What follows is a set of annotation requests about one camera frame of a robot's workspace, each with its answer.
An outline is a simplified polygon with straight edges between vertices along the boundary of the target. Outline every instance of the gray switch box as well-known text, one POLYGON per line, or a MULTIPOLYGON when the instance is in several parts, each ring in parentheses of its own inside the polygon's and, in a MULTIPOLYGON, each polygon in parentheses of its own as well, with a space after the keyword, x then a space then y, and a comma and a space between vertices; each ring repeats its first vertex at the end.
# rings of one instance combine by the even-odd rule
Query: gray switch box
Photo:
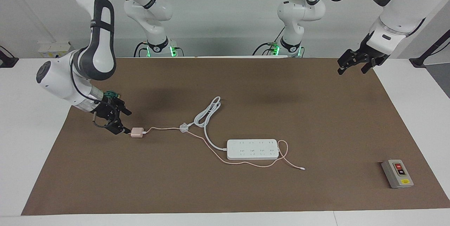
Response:
POLYGON ((389 159, 381 163, 384 174, 392 188, 405 188, 414 186, 410 174, 400 159, 389 159))

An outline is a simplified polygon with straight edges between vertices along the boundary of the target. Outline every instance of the power strip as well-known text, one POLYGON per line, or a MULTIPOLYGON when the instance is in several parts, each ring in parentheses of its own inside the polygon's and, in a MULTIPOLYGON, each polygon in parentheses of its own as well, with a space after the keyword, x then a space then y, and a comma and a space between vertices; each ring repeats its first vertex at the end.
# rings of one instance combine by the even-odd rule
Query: power strip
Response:
POLYGON ((226 144, 229 160, 275 160, 278 143, 275 139, 231 139, 226 144))

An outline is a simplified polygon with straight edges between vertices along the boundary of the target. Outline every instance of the brown table surface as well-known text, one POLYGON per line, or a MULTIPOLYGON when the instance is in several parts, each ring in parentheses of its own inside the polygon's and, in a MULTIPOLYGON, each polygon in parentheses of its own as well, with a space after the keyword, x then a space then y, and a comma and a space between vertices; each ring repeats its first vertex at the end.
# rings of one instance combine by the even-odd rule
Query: brown table surface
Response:
POLYGON ((121 94, 129 128, 178 127, 220 95, 208 126, 215 144, 283 139, 307 170, 225 165, 177 130, 113 135, 71 108, 22 214, 450 207, 375 73, 336 69, 336 59, 119 59, 111 79, 93 84, 121 94), (380 165, 389 158, 403 160, 414 187, 389 187, 380 165))

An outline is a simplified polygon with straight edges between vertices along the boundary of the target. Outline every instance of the white cable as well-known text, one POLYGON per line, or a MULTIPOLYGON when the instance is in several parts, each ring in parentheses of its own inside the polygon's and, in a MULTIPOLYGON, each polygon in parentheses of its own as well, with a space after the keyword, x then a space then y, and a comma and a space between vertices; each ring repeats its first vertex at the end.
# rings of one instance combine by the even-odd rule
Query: white cable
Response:
POLYGON ((203 111, 201 111, 199 114, 197 114, 197 116, 194 118, 194 122, 190 123, 190 124, 186 124, 183 123, 180 126, 180 130, 182 133, 185 133, 188 131, 189 127, 192 124, 195 124, 198 127, 202 127, 206 136, 206 140, 209 142, 209 144, 211 144, 212 147, 214 147, 215 149, 218 150, 222 150, 222 151, 226 151, 226 148, 219 148, 217 146, 215 146, 211 140, 208 137, 208 134, 206 132, 206 127, 209 123, 209 119, 211 119, 211 116, 217 111, 217 109, 219 109, 221 103, 220 103, 220 96, 215 97, 211 103, 209 104, 209 106, 207 108, 205 108, 203 111))

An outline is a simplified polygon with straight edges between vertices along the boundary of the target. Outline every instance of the gray floor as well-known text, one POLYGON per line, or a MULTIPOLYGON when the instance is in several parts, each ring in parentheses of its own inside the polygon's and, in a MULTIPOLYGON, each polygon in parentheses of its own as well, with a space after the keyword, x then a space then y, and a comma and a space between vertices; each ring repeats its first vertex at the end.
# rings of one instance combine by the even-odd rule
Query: gray floor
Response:
POLYGON ((450 64, 427 65, 426 70, 450 98, 450 64))

